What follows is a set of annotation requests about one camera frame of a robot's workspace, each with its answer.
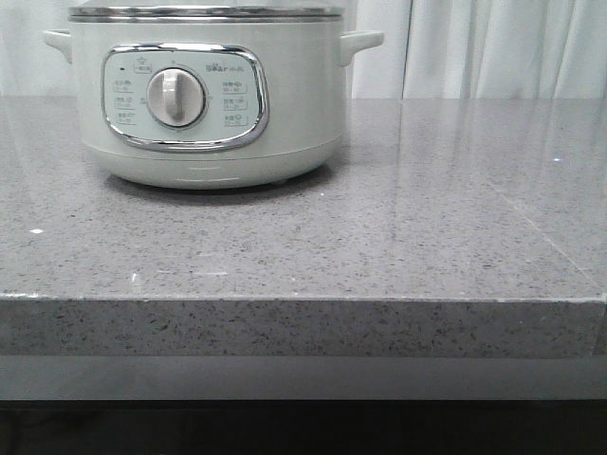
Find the pale green electric cooking pot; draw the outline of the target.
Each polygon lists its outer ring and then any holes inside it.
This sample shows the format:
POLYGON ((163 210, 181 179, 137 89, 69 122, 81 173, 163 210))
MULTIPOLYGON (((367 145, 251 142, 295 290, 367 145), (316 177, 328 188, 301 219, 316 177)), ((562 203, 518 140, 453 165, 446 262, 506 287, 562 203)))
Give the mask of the pale green electric cooking pot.
POLYGON ((381 45, 338 14, 74 10, 44 41, 76 75, 83 142, 110 173, 243 188, 321 166, 344 134, 346 69, 381 45))

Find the white curtain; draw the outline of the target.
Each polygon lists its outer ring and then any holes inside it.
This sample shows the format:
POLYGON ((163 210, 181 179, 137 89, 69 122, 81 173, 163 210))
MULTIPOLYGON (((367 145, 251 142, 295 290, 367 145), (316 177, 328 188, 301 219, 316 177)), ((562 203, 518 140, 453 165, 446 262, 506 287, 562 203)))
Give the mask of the white curtain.
MULTIPOLYGON (((1 96, 73 95, 43 30, 85 1, 1 1, 1 96)), ((121 1, 344 8, 384 44, 348 69, 352 98, 605 99, 606 1, 121 1)))

